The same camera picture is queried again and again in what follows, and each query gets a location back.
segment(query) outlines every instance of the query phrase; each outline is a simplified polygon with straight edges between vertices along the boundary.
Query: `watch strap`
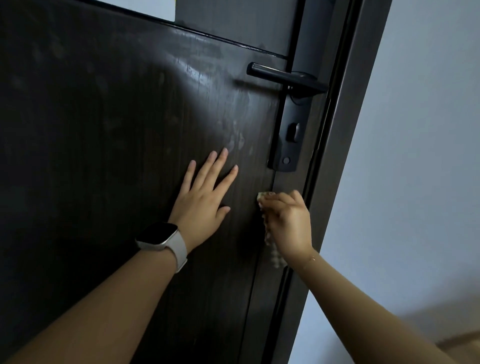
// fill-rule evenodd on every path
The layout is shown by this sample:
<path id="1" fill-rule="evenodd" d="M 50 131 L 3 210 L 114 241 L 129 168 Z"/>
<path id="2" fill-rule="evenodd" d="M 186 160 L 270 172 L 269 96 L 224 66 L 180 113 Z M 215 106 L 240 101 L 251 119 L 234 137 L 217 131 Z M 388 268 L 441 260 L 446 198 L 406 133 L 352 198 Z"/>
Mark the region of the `watch strap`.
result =
<path id="1" fill-rule="evenodd" d="M 183 241 L 182 236 L 180 235 L 180 231 L 176 231 L 165 243 L 165 247 L 169 248 L 175 254 L 177 259 L 177 271 L 175 273 L 180 272 L 180 269 L 183 268 L 185 263 L 187 262 L 187 247 L 185 242 Z"/>

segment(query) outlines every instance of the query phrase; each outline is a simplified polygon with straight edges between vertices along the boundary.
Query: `smartwatch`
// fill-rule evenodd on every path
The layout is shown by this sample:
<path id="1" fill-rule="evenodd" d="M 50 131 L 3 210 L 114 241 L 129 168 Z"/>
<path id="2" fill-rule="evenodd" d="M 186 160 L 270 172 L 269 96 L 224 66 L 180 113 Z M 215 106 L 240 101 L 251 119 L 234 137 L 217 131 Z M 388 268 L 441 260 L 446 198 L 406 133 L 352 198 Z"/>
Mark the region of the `smartwatch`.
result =
<path id="1" fill-rule="evenodd" d="M 142 250 L 161 251 L 165 248 L 173 251 L 177 259 L 177 271 L 183 268 L 187 262 L 187 247 L 180 235 L 178 227 L 168 222 L 156 222 L 143 230 L 135 242 Z"/>

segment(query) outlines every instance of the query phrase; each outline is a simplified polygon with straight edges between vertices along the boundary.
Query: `black watch screen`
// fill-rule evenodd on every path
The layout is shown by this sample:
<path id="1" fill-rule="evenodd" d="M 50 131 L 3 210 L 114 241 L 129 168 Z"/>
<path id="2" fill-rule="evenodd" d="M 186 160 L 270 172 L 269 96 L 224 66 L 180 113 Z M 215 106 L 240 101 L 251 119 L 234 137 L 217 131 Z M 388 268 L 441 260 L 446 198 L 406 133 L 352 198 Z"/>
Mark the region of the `black watch screen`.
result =
<path id="1" fill-rule="evenodd" d="M 168 222 L 156 222 L 143 230 L 135 239 L 138 242 L 158 245 L 168 240 L 177 231 L 177 226 Z"/>

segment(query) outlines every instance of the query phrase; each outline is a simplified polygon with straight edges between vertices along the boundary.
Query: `lever handle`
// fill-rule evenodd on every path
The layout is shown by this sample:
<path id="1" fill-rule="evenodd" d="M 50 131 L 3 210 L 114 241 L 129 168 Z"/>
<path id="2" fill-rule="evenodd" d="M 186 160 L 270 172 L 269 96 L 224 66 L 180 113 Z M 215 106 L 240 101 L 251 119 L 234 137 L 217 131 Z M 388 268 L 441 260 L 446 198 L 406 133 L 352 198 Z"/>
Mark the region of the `lever handle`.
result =
<path id="1" fill-rule="evenodd" d="M 296 98 L 312 97 L 328 91 L 327 85 L 309 74 L 288 73 L 255 62 L 247 66 L 247 75 L 286 85 L 288 93 Z"/>

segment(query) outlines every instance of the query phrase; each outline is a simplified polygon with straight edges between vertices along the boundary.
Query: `hand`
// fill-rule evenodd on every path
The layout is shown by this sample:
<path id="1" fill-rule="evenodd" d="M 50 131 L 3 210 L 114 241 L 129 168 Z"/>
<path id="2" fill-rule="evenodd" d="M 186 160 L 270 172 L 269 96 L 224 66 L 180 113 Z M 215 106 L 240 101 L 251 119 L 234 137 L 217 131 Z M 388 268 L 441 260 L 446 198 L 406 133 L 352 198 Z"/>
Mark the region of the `hand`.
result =
<path id="1" fill-rule="evenodd" d="M 238 166 L 235 165 L 228 176 L 214 189 L 218 174 L 227 160 L 227 155 L 227 149 L 223 148 L 215 161 L 216 152 L 211 152 L 205 164 L 200 168 L 192 187 L 196 163 L 192 160 L 188 165 L 179 196 L 168 219 L 168 222 L 178 226 L 188 253 L 212 236 L 230 211 L 228 206 L 218 207 L 237 177 Z"/>
<path id="2" fill-rule="evenodd" d="M 279 252 L 295 270 L 312 257 L 310 213 L 298 191 L 265 195 L 260 204 Z"/>

